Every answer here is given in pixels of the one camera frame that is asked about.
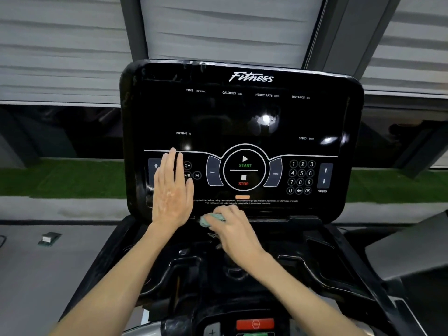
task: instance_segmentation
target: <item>green cloth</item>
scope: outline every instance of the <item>green cloth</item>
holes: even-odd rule
[[[220,213],[209,213],[210,216],[215,217],[216,219],[220,220],[221,222],[225,222],[225,219],[223,217],[222,214]],[[203,228],[209,228],[210,224],[207,223],[207,221],[205,220],[204,216],[202,216],[199,220],[199,225],[202,226]]]

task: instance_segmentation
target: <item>treadmill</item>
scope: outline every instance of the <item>treadmill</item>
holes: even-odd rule
[[[277,299],[198,224],[243,209],[263,248],[367,335],[424,335],[331,224],[345,205],[364,91],[352,77],[289,68],[142,60],[120,79],[130,215],[64,314],[151,223],[154,173],[171,147],[194,181],[190,219],[154,263],[136,306],[150,323],[124,335],[305,335]]]

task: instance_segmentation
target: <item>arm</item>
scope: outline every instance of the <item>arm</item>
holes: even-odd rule
[[[56,325],[50,336],[121,335],[160,250],[193,209],[193,181],[184,181],[182,153],[164,154],[154,175],[152,223],[141,240]]]
[[[220,206],[225,223],[207,215],[206,220],[232,260],[271,291],[310,336],[366,336],[348,318],[292,277],[263,250],[243,211],[235,205]]]

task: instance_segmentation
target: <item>fitness logo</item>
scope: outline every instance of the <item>fitness logo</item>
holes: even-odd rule
[[[262,82],[272,82],[274,77],[268,77],[263,75],[262,73],[248,73],[248,72],[233,72],[232,77],[229,79],[229,82],[233,80],[233,78],[237,77],[238,80],[243,81],[262,81]]]

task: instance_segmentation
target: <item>hand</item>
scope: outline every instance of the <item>hand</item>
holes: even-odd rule
[[[207,214],[205,220],[211,225],[210,230],[218,234],[223,249],[230,258],[251,273],[250,266],[267,253],[260,245],[245,213],[236,205],[219,206],[213,212],[222,214],[225,222]]]
[[[174,181],[174,158],[176,149],[172,148],[162,157],[160,167],[154,174],[154,196],[152,199],[152,223],[167,233],[173,234],[188,220],[193,210],[193,180],[185,182],[184,157],[179,152]]]

